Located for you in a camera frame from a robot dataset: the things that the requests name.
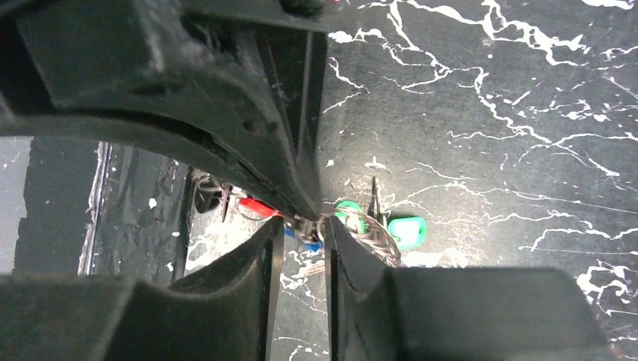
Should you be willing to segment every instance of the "screw hole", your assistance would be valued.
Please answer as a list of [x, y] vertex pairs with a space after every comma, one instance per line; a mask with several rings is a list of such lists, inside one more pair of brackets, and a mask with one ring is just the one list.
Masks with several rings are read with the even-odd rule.
[[242, 126], [244, 127], [244, 129], [246, 129], [246, 132], [257, 133], [257, 129], [255, 127], [255, 122], [253, 120], [244, 121], [242, 123]]

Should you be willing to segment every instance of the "teal connector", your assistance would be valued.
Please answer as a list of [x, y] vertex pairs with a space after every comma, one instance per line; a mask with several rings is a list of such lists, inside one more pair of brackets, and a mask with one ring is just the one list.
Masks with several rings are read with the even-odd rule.
[[421, 217], [398, 218], [390, 221], [387, 231], [396, 239], [400, 250], [408, 250], [423, 244], [427, 226]]

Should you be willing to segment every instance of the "curved plastic part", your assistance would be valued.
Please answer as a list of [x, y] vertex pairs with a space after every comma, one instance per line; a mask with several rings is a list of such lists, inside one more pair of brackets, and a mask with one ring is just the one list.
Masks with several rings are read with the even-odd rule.
[[283, 229], [270, 220], [168, 290], [129, 278], [2, 277], [2, 359], [268, 360]]

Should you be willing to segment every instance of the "wire bundle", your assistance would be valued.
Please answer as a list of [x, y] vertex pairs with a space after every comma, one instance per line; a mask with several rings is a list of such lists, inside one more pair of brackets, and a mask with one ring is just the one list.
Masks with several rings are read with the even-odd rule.
[[376, 219], [350, 207], [336, 208], [334, 211], [321, 215], [316, 227], [317, 236], [322, 242], [324, 242], [324, 223], [326, 219], [336, 214], [344, 214], [346, 217], [355, 217], [358, 220], [362, 220], [366, 225], [365, 232], [361, 232], [360, 229], [353, 230], [349, 226], [345, 228], [359, 244], [369, 250], [383, 263], [390, 267], [401, 266], [401, 253], [394, 241], [394, 237]]

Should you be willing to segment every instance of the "black marble surface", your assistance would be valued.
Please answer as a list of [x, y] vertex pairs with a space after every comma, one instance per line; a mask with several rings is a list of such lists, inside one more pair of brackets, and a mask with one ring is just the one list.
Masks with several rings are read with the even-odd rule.
[[[318, 152], [327, 207], [418, 215], [409, 265], [552, 266], [638, 359], [634, 1], [338, 2]], [[317, 256], [287, 250], [273, 359], [329, 359]]]

